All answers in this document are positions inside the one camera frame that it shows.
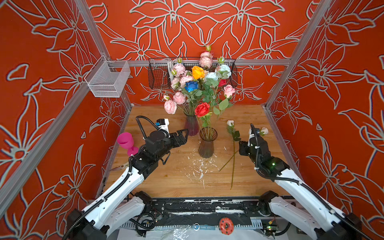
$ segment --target wire basket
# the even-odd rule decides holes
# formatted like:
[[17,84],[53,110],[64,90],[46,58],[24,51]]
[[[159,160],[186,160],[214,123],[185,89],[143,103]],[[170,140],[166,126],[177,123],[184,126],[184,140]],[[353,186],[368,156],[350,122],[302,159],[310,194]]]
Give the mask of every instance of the wire basket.
[[95,97],[118,98],[124,89],[131,73],[126,61],[122,68],[110,67],[102,56],[84,78]]
[[[183,65],[186,70],[192,71],[192,67],[200,66],[200,57],[184,57]],[[220,65],[228,65],[231,69],[231,76],[226,80],[226,85],[232,85],[233,88],[237,87],[237,67],[235,59],[226,59],[224,63],[218,63],[217,60],[213,61],[210,69],[204,68],[210,72],[214,72]],[[148,81],[151,89],[169,89],[170,86],[170,71],[173,65],[177,63],[177,58],[150,58],[148,68]]]

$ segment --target black wire basket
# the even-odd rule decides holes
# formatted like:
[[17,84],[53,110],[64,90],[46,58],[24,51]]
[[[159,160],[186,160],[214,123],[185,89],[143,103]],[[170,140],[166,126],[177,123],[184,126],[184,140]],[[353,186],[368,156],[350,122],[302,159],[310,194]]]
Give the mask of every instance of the black wire basket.
[[[168,61],[173,61],[175,65],[177,63],[177,58],[150,58],[149,59],[149,68],[148,68],[148,82],[151,89],[169,89],[170,86],[170,77],[168,72]],[[193,66],[200,66],[199,63],[200,57],[184,57],[183,65],[186,70],[192,71]],[[228,79],[225,79],[225,85],[231,85],[233,88],[237,87],[237,68],[235,65],[235,59],[225,59],[224,63],[218,63],[217,60],[214,60],[210,69],[204,68],[204,70],[209,70],[214,72],[215,69],[220,65],[228,65],[231,69],[231,76]]]

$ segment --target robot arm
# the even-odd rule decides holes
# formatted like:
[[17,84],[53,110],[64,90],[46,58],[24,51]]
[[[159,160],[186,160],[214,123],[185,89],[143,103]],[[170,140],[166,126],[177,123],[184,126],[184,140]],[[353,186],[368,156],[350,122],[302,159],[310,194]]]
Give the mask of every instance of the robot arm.
[[260,130],[252,124],[248,142],[239,142],[239,153],[249,156],[260,176],[284,188],[309,213],[290,205],[278,194],[268,191],[259,199],[258,211],[262,215],[277,214],[299,227],[312,239],[342,239],[340,236],[361,239],[355,232],[361,230],[360,220],[354,214],[345,216],[342,210],[307,186],[288,164],[271,156],[268,143],[260,136]]
[[[140,123],[140,118],[149,121],[156,131],[147,137]],[[139,148],[139,152],[129,157],[129,168],[118,180],[107,189],[93,203],[86,206],[82,212],[74,210],[68,216],[68,228],[63,239],[106,239],[115,229],[132,217],[150,207],[152,199],[144,192],[137,193],[123,206],[118,205],[139,184],[141,184],[157,167],[159,160],[166,164],[170,150],[180,147],[187,142],[188,130],[178,130],[177,133],[169,133],[168,119],[159,119],[153,123],[144,116],[137,116],[136,121],[145,139],[145,144]]]

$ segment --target red rose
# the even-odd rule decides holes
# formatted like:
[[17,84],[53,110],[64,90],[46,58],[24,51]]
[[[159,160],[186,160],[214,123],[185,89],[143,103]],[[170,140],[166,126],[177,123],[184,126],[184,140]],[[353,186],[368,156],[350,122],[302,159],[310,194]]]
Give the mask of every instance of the red rose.
[[209,113],[209,104],[208,103],[201,103],[197,105],[195,109],[195,114],[201,118],[205,116],[207,113]]
[[222,86],[224,86],[226,84],[227,84],[227,81],[225,81],[224,79],[221,79],[220,82],[218,83],[218,86],[222,87]]

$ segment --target red circular part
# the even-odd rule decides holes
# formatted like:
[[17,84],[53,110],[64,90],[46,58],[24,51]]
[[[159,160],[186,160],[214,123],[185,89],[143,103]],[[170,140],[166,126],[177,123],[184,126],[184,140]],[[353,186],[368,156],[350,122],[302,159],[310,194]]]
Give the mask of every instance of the red circular part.
[[234,229],[233,222],[227,217],[220,219],[219,226],[220,231],[225,235],[230,235]]

